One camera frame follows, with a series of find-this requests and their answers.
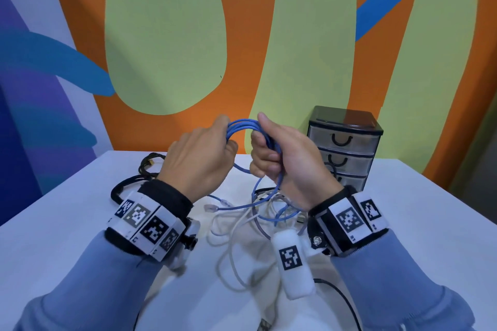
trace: table surface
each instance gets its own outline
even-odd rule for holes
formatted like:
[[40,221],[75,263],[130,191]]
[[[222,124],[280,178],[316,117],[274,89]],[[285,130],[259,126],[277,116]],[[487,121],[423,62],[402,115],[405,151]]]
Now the table surface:
[[[0,227],[0,329],[11,329],[30,299],[51,291],[67,274],[115,212],[110,190],[136,174],[146,154],[109,151]],[[238,155],[237,163],[248,167],[250,156]],[[246,203],[255,181],[233,169],[214,194],[233,204]],[[366,190],[377,199],[391,227],[426,274],[470,304],[475,328],[494,330],[497,226],[398,160],[375,159]],[[236,327],[253,331],[261,311],[273,301],[276,269],[258,287],[243,290],[231,272],[226,245],[207,236],[213,216],[203,211],[203,204],[211,202],[204,198],[195,204],[190,216],[201,221],[204,238],[181,276],[165,268],[159,273],[138,330],[162,330],[171,325],[170,329],[177,330]],[[240,229],[234,255],[242,277],[271,264],[274,258],[269,249],[263,251],[268,246],[250,225]],[[346,291],[324,255],[310,262],[314,275]],[[345,303],[328,288],[296,301],[280,295],[278,312],[274,329],[355,330]]]

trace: blue sleeve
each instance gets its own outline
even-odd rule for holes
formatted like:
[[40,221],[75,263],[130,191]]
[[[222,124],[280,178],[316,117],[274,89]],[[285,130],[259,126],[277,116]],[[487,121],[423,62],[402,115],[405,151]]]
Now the blue sleeve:
[[367,331],[473,330],[475,317],[466,301],[431,281],[391,230],[332,263]]
[[99,233],[50,293],[31,300],[14,331],[131,330],[162,265]]

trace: drawer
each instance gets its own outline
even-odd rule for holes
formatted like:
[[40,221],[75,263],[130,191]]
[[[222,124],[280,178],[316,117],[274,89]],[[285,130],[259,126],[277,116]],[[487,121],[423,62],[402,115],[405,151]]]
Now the drawer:
[[380,141],[379,135],[354,134],[314,126],[309,126],[308,136],[320,148],[363,155],[374,155]]
[[337,171],[344,173],[355,174],[358,176],[366,176],[369,173],[369,168],[373,162],[374,156],[360,157],[348,156],[343,153],[329,152],[320,150],[321,156],[325,164],[332,164]]
[[363,176],[348,176],[343,173],[337,173],[337,181],[340,182],[343,186],[347,186],[350,184],[353,186],[357,191],[362,191],[364,189],[364,185],[366,184],[366,180],[368,177],[363,177]]

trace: plastic drawer unit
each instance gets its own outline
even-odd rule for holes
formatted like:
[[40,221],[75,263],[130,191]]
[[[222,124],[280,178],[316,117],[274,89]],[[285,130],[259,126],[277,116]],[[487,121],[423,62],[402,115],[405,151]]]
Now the plastic drawer unit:
[[315,106],[307,136],[335,178],[364,189],[383,129],[368,111]]

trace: person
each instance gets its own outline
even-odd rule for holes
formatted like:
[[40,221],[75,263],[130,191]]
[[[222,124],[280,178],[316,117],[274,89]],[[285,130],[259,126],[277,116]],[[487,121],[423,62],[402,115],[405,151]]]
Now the person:
[[[281,191],[304,210],[342,190],[307,136],[263,113],[258,120],[279,143],[282,155],[266,146],[260,132],[253,132],[252,174],[275,180],[284,167]],[[172,186],[191,203],[212,193],[226,178],[238,150],[235,141],[226,141],[228,123],[228,117],[221,115],[211,127],[183,134],[171,145],[155,180]],[[475,319],[468,304],[431,281],[393,230],[345,258],[331,260],[364,330],[473,330]],[[161,267],[153,259],[121,250],[101,232],[52,292],[26,305],[14,329],[131,330]]]

